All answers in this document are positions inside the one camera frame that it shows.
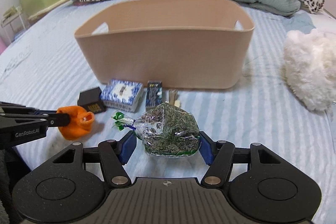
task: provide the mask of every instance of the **metal screw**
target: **metal screw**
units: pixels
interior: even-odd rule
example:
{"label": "metal screw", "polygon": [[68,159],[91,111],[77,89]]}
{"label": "metal screw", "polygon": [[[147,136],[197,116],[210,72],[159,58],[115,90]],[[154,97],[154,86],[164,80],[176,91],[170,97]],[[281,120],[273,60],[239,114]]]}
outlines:
{"label": "metal screw", "polygon": [[221,179],[218,178],[218,177],[210,176],[210,177],[206,177],[206,178],[204,179],[204,182],[205,182],[206,184],[216,185],[216,184],[218,184],[218,183],[221,182]]}
{"label": "metal screw", "polygon": [[128,182],[128,178],[124,177],[124,176],[116,176],[114,178],[112,178],[112,182],[114,184],[120,185],[120,184],[125,184]]}

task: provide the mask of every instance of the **white fluffy pillow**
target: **white fluffy pillow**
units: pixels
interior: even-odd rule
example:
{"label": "white fluffy pillow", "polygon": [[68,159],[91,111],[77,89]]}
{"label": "white fluffy pillow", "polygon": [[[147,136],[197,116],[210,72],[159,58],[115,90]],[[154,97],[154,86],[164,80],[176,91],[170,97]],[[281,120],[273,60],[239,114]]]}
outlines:
{"label": "white fluffy pillow", "polygon": [[336,100],[336,35],[313,29],[287,33],[287,83],[308,110],[326,110]]}

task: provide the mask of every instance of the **orange sock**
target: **orange sock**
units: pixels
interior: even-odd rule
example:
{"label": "orange sock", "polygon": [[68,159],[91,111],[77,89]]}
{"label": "orange sock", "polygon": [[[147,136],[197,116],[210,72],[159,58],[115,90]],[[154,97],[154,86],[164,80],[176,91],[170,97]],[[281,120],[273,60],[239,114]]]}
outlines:
{"label": "orange sock", "polygon": [[57,113],[70,115],[70,123],[66,127],[58,128],[66,140],[73,141],[91,132],[95,116],[92,112],[87,112],[85,108],[81,106],[65,106],[60,107]]}

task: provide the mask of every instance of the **light blue bedsheet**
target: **light blue bedsheet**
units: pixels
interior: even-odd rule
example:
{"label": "light blue bedsheet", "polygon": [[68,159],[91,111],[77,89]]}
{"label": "light blue bedsheet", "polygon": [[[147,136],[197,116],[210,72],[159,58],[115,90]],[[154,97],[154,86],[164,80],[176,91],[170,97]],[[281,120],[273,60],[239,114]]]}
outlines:
{"label": "light blue bedsheet", "polygon": [[[74,32],[92,15],[116,2],[82,7],[65,4],[33,25],[0,56],[0,101],[57,109],[76,105],[82,90],[97,85],[104,88],[86,62]],[[243,76],[228,90],[179,91],[181,107],[194,114],[200,130],[213,140],[228,140],[237,147],[249,147],[252,142],[263,143],[312,177],[319,184],[323,197],[314,222],[334,224],[336,216],[331,211],[335,209],[332,209],[335,205],[332,202],[336,196],[333,193],[336,156],[330,117],[306,110],[287,87],[282,68],[286,32],[290,29],[307,32],[313,27],[310,18],[301,14],[286,19],[244,9],[252,17],[256,29]],[[125,49],[125,53],[129,53],[125,61],[136,54],[128,52],[130,50]],[[220,75],[221,68],[218,68],[218,77]],[[129,115],[137,117],[144,111],[142,100],[137,113]],[[94,133],[80,139],[85,147],[96,146],[106,139],[118,140],[125,134],[111,129],[111,112],[109,109],[96,115]],[[20,145],[17,149],[28,166],[36,168],[70,143],[63,139],[57,128],[50,128],[46,138]],[[201,179],[207,168],[199,153],[183,159],[154,158],[145,154],[140,142],[125,166],[132,180],[136,176]],[[100,175],[96,165],[90,169]],[[235,168],[232,175],[240,172],[240,167]]]}

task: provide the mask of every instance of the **seed bag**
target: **seed bag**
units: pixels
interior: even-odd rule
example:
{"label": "seed bag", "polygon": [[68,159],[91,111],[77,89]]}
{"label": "seed bag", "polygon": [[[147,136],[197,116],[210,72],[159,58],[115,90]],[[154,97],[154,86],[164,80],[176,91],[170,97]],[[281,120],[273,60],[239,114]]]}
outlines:
{"label": "seed bag", "polygon": [[113,118],[120,130],[135,128],[150,155],[183,157],[191,156],[199,149],[199,128],[194,116],[168,103],[147,111],[136,120],[120,114]]}

